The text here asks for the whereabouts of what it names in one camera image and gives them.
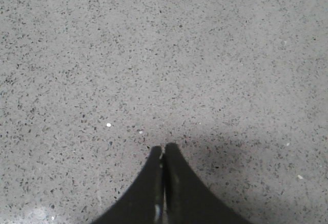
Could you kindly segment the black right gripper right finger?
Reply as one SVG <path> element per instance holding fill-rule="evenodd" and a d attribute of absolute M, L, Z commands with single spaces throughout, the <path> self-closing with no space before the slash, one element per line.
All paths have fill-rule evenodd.
<path fill-rule="evenodd" d="M 208 189 L 177 144 L 166 145 L 164 165 L 169 223 L 249 223 Z"/>

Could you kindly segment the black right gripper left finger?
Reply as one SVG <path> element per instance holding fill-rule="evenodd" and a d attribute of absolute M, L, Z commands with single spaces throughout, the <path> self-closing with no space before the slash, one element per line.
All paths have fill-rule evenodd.
<path fill-rule="evenodd" d="M 94 223 L 162 223 L 163 183 L 162 149 L 160 146 L 154 146 L 130 187 Z"/>

